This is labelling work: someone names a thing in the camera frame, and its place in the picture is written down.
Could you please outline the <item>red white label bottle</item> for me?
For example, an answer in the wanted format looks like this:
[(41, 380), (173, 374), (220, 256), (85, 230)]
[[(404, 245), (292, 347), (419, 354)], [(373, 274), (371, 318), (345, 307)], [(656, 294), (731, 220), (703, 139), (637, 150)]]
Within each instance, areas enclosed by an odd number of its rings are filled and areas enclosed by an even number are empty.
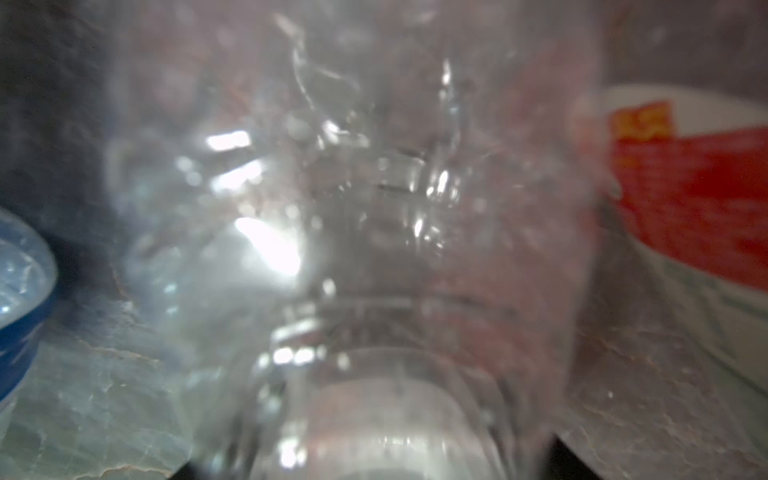
[(589, 1), (120, 1), (105, 183), (196, 479), (537, 479), (599, 245)]

